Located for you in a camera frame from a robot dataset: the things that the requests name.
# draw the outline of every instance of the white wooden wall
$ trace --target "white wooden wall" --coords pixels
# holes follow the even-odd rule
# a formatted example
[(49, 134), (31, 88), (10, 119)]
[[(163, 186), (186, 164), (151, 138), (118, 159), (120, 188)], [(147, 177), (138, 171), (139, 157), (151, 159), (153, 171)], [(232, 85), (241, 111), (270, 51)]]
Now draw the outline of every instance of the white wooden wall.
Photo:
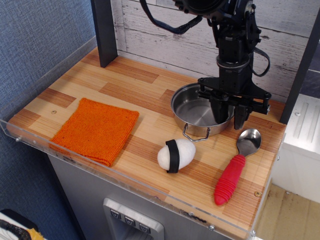
[[(271, 60), (264, 77), (253, 77), (272, 99), (286, 102), (320, 7), (320, 0), (255, 0), (256, 22), (262, 30), (257, 47)], [(176, 9), (172, 0), (147, 0), (155, 19), (177, 27), (194, 15)], [(118, 54), (195, 78), (218, 77), (218, 49), (205, 19), (183, 35), (153, 25), (138, 0), (111, 0)], [(262, 73), (267, 60), (255, 54), (254, 69)]]

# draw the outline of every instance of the orange cloth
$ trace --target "orange cloth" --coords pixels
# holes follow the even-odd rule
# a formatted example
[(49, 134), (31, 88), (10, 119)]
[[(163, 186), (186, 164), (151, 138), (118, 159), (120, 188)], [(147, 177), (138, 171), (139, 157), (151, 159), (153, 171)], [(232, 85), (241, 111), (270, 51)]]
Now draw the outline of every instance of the orange cloth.
[(110, 167), (138, 117), (137, 111), (82, 98), (77, 110), (51, 141)]

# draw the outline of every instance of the screw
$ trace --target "screw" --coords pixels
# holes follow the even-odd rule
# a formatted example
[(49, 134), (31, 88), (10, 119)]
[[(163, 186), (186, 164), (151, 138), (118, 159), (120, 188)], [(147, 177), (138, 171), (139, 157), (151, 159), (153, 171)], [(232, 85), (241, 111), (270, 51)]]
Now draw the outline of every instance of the screw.
[(262, 193), (260, 191), (255, 191), (254, 192), (254, 195), (257, 197), (257, 198), (260, 198)]

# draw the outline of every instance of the red spoon handle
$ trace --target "red spoon handle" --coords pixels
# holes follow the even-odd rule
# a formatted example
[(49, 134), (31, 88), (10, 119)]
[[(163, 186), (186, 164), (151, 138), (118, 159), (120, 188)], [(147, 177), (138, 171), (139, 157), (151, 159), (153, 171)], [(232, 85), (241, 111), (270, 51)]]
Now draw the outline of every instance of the red spoon handle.
[(246, 164), (246, 157), (238, 154), (226, 166), (214, 190), (214, 202), (217, 205), (226, 203), (234, 193), (242, 169)]

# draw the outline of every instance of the blue wall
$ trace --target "blue wall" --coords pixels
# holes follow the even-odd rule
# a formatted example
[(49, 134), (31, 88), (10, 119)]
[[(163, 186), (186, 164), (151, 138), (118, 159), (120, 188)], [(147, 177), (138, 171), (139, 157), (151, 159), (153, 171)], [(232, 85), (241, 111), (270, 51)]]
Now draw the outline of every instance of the blue wall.
[[(84, 57), (94, 36), (90, 0), (0, 1), (0, 118), (8, 120)], [(79, 239), (42, 153), (0, 132), (0, 210), (8, 208), (47, 239)]]

